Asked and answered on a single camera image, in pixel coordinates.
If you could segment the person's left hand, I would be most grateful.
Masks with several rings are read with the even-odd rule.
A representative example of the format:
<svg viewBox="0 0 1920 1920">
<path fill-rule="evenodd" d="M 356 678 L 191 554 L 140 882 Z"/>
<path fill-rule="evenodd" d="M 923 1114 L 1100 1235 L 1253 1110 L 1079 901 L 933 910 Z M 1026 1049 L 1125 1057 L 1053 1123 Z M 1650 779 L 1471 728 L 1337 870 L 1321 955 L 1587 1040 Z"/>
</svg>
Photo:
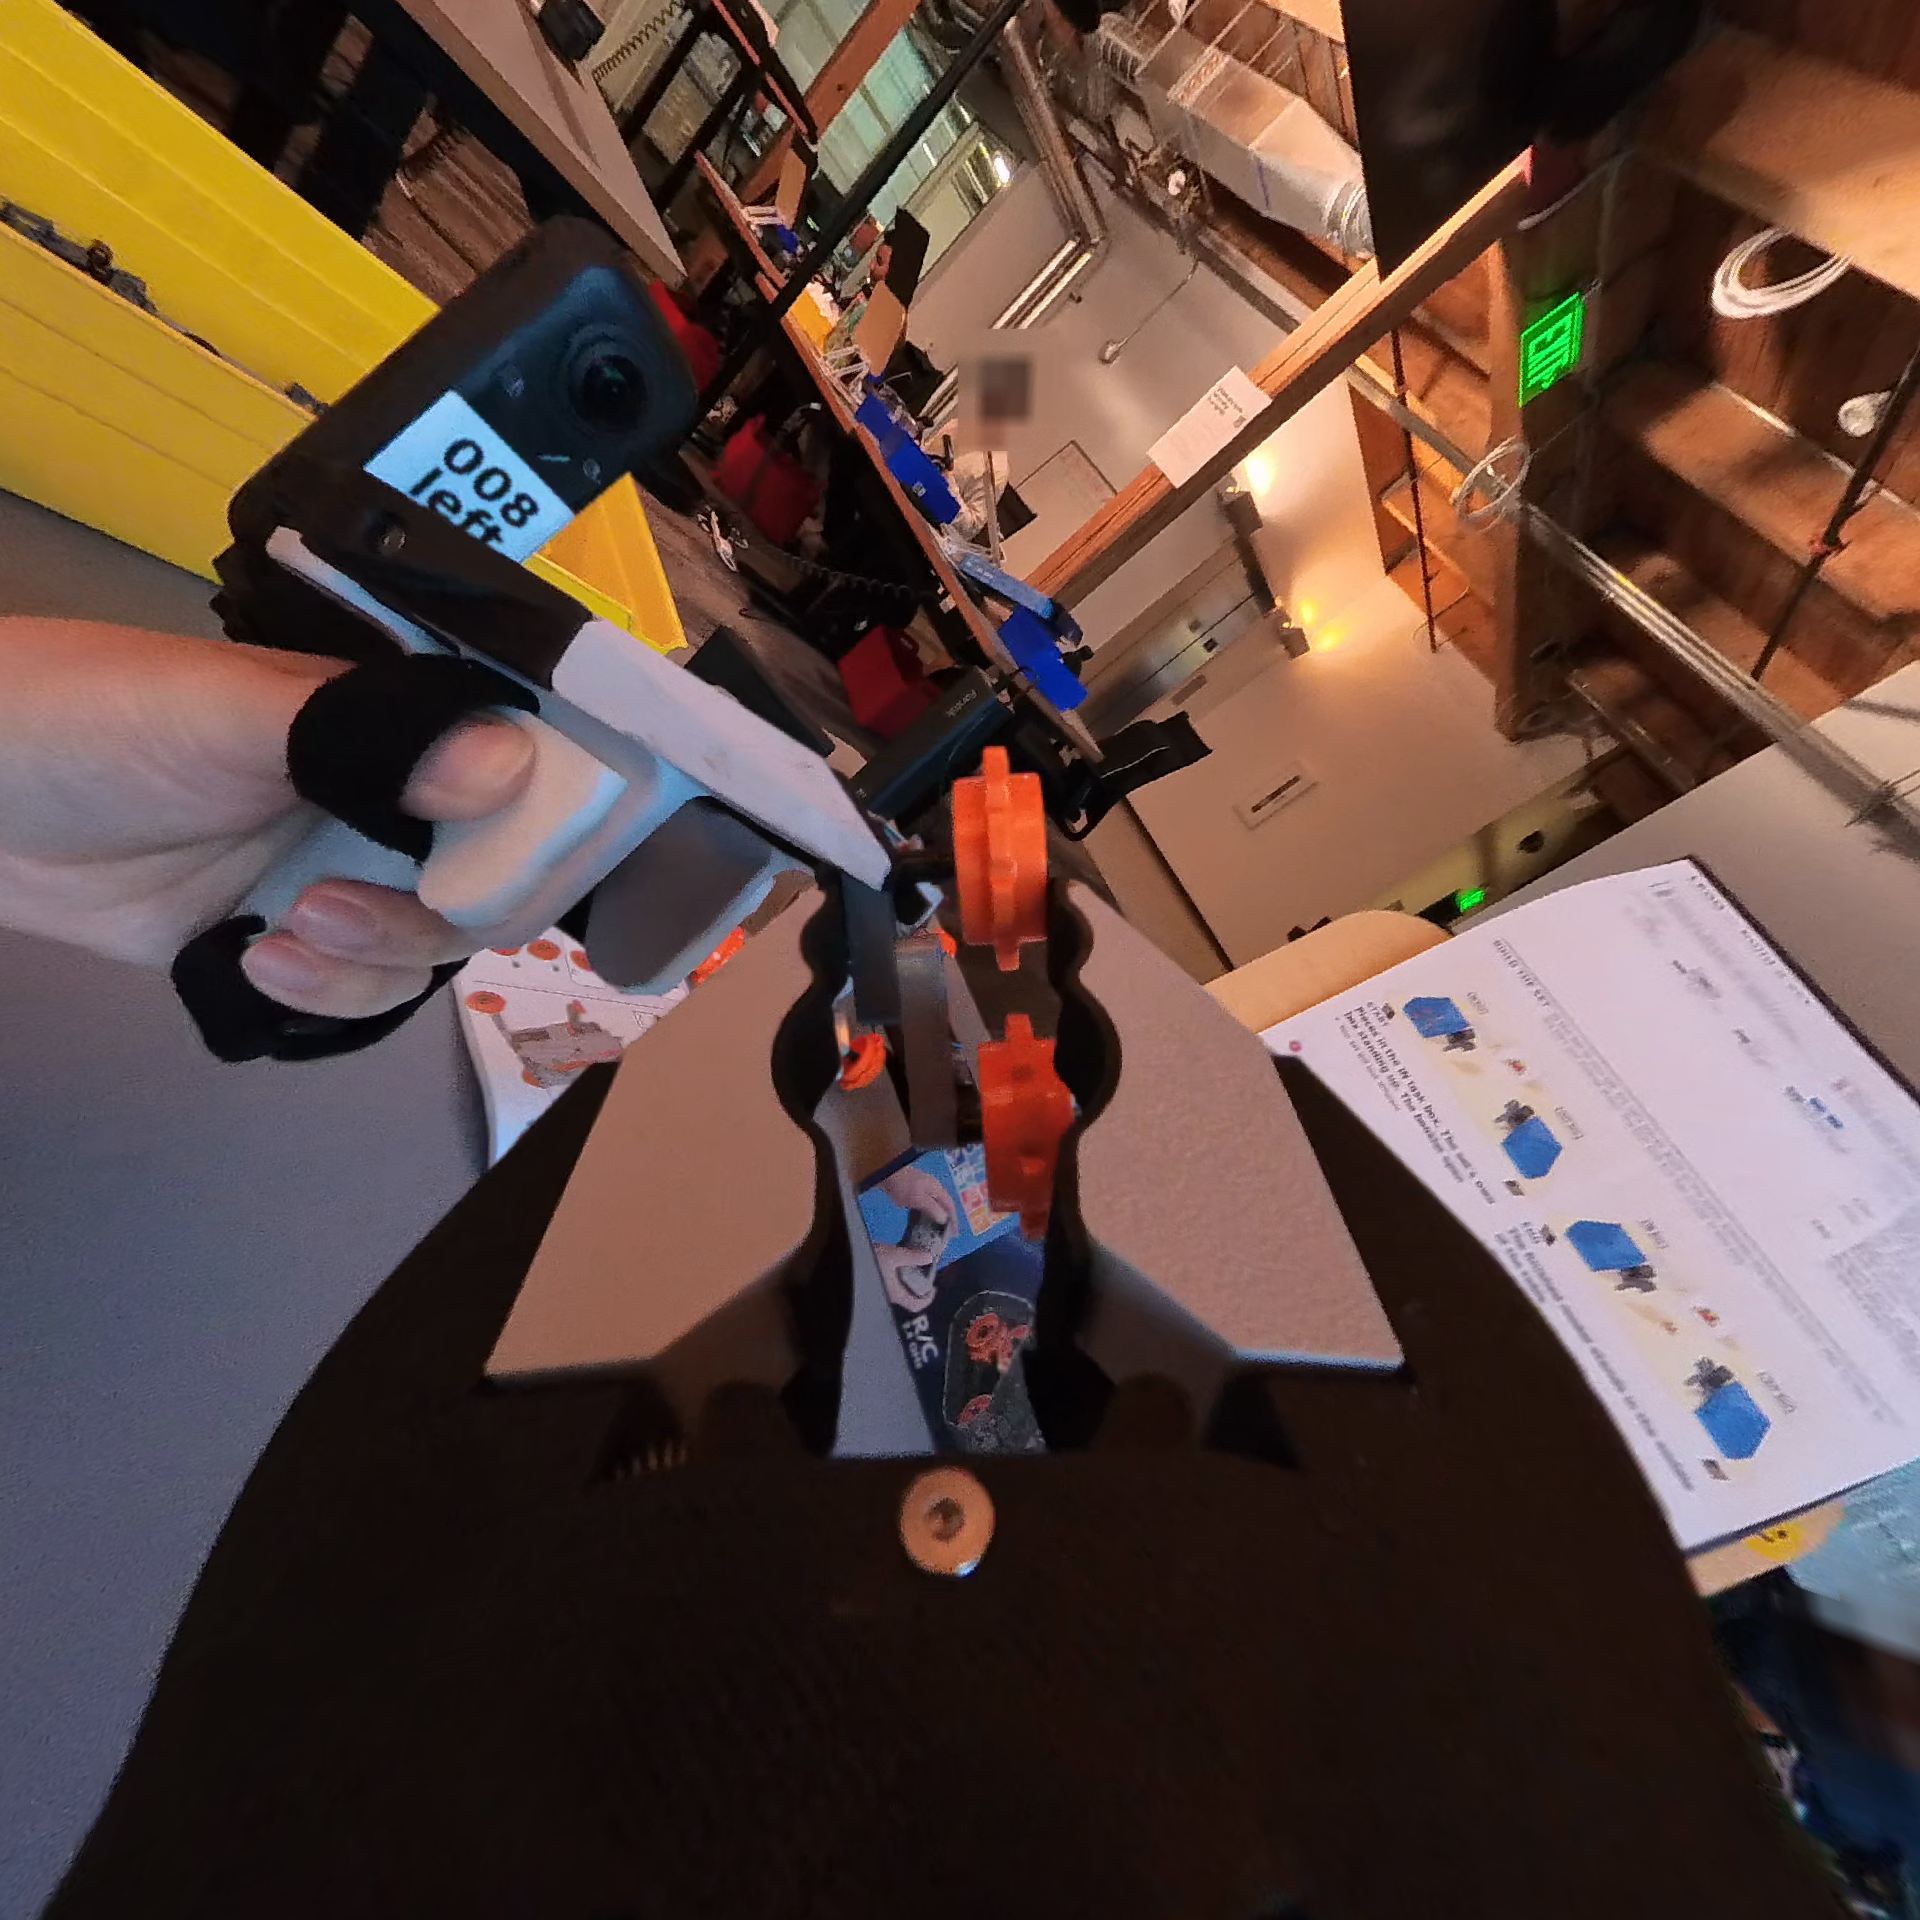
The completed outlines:
<svg viewBox="0 0 1920 1920">
<path fill-rule="evenodd" d="M 344 660 L 43 617 L 3 619 L 3 921 L 165 967 L 312 829 L 286 735 Z M 467 718 L 402 803 L 482 820 L 530 778 L 530 739 Z M 412 891 L 320 877 L 242 955 L 252 983 L 307 1017 L 390 1011 L 477 945 Z"/>
</svg>

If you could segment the yellow plastic bin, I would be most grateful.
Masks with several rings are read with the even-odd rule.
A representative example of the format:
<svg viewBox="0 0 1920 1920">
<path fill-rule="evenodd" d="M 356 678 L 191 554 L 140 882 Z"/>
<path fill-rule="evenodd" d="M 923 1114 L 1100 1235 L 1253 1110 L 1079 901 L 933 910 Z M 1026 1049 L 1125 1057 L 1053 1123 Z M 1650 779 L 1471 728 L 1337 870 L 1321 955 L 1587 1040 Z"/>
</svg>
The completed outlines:
<svg viewBox="0 0 1920 1920">
<path fill-rule="evenodd" d="M 61 5 L 3 5 L 3 484 L 214 581 L 228 499 L 434 313 Z"/>
</svg>

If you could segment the blue toy robot box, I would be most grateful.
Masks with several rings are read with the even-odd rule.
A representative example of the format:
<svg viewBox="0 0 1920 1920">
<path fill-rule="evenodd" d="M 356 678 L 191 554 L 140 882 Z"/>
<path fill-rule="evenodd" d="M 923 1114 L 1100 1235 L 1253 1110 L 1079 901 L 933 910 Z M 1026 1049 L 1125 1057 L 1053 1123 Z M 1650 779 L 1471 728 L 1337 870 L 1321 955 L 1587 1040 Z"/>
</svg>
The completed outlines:
<svg viewBox="0 0 1920 1920">
<path fill-rule="evenodd" d="M 1016 1213 L 991 1207 L 987 1151 L 958 1144 L 898 1158 L 863 1182 L 859 1216 L 936 1451 L 1042 1452 L 1023 1382 L 1041 1243 Z M 1879 1810 L 1846 1797 L 1837 1758 L 1813 1740 L 1790 1638 L 1803 1616 L 1785 1580 L 1744 1580 L 1706 1612 L 1776 1795 L 1849 1915 L 1915 1915 L 1915 1834 L 1891 1833 Z"/>
</svg>

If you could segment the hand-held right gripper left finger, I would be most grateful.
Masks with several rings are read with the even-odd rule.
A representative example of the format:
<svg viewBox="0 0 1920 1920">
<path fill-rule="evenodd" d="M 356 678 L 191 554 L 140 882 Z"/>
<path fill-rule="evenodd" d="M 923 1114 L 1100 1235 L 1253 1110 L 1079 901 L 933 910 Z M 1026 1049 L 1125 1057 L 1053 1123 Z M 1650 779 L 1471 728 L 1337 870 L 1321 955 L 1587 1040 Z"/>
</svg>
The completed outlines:
<svg viewBox="0 0 1920 1920">
<path fill-rule="evenodd" d="M 694 1443 L 767 1401 L 828 1454 L 844 1401 L 851 1235 L 817 1107 L 841 1066 L 841 882 L 805 888 L 630 1043 L 486 1376 L 629 1382 Z"/>
</svg>

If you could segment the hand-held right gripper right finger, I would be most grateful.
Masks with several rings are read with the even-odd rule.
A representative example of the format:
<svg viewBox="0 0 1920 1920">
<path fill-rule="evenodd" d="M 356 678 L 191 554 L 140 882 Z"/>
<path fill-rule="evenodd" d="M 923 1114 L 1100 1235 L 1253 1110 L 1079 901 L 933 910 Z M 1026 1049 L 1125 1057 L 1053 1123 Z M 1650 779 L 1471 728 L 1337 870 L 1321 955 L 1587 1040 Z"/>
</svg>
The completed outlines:
<svg viewBox="0 0 1920 1920">
<path fill-rule="evenodd" d="M 1282 1371 L 1391 1376 L 1404 1348 L 1276 1057 L 1080 882 L 1046 894 L 1074 1099 L 1037 1292 L 1037 1426 L 1097 1443 L 1128 1393 L 1174 1443 L 1261 1449 Z"/>
</svg>

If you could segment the green exit sign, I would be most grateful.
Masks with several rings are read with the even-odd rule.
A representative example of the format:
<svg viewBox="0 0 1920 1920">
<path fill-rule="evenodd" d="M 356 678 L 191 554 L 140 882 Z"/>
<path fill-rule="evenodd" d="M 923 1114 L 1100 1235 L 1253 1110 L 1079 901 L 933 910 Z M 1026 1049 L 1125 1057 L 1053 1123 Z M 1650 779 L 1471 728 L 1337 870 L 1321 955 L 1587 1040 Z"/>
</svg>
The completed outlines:
<svg viewBox="0 0 1920 1920">
<path fill-rule="evenodd" d="M 1521 407 L 1578 370 L 1586 320 L 1587 299 L 1580 286 L 1567 288 L 1525 320 L 1516 345 L 1516 397 Z"/>
</svg>

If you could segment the white open instruction booklet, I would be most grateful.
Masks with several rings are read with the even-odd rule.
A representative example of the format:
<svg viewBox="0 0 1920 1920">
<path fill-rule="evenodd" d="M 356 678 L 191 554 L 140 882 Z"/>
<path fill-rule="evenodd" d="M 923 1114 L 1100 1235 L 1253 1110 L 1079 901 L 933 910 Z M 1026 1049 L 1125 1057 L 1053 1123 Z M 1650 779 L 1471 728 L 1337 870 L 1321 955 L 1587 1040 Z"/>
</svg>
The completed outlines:
<svg viewBox="0 0 1920 1920">
<path fill-rule="evenodd" d="M 517 947 L 473 953 L 451 983 L 486 1117 L 486 1164 L 498 1164 L 588 1068 L 667 1018 L 691 990 L 619 987 L 593 971 L 561 927 Z"/>
</svg>

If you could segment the orange wheels grey beam assembly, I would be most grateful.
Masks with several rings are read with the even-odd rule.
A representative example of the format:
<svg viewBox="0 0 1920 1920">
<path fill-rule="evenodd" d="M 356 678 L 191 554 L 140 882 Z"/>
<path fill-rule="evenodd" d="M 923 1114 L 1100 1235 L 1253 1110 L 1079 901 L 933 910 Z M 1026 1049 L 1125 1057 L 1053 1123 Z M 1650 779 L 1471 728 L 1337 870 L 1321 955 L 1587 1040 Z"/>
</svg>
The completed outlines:
<svg viewBox="0 0 1920 1920">
<path fill-rule="evenodd" d="M 1041 1240 L 1077 1099 L 1035 1017 L 987 1015 L 962 960 L 971 953 L 1016 977 L 1026 957 L 1049 953 L 1056 886 L 1042 779 L 1007 746 L 987 746 L 945 809 L 947 835 L 900 838 L 880 888 L 844 886 L 845 996 L 859 1027 L 887 1040 L 880 1079 L 844 1091 L 853 1182 L 932 1147 L 979 1144 L 991 1207 Z"/>
</svg>

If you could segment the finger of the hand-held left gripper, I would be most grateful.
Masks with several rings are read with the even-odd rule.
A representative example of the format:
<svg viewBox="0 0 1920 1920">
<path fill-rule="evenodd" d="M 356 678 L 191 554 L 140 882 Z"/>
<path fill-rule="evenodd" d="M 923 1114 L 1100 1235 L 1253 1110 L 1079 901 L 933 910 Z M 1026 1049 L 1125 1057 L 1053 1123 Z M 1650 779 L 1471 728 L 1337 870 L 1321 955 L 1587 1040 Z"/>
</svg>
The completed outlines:
<svg viewBox="0 0 1920 1920">
<path fill-rule="evenodd" d="M 892 877 L 892 851 L 828 756 L 610 621 L 578 628 L 550 670 L 550 692 L 588 733 L 611 735 L 626 756 L 667 761 L 779 844 L 873 888 Z"/>
<path fill-rule="evenodd" d="M 680 983 L 783 877 L 811 883 L 819 859 L 719 799 L 690 799 L 601 877 L 586 902 L 591 969 L 659 996 Z"/>
</svg>

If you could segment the white printed task sheet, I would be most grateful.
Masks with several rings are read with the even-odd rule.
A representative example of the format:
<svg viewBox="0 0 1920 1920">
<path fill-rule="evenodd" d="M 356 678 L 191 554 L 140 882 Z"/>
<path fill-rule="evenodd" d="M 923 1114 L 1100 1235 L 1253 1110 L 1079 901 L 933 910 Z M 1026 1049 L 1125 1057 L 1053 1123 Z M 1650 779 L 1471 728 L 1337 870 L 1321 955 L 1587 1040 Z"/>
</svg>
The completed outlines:
<svg viewBox="0 0 1920 1920">
<path fill-rule="evenodd" d="M 1542 1313 L 1682 1549 L 1915 1459 L 1915 1091 L 1701 863 L 1525 902 L 1261 1043 Z"/>
</svg>

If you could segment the white paper sign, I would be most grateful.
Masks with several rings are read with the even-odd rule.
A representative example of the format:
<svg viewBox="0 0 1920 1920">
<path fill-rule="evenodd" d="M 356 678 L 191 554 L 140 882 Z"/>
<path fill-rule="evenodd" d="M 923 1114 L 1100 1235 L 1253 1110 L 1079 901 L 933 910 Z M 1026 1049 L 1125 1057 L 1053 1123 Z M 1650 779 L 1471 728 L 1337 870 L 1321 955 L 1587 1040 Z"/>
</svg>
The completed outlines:
<svg viewBox="0 0 1920 1920">
<path fill-rule="evenodd" d="M 1250 372 L 1231 368 L 1177 422 L 1158 433 L 1148 457 L 1158 467 L 1169 486 L 1186 486 L 1251 420 L 1259 420 L 1265 406 L 1269 396 L 1261 383 Z"/>
</svg>

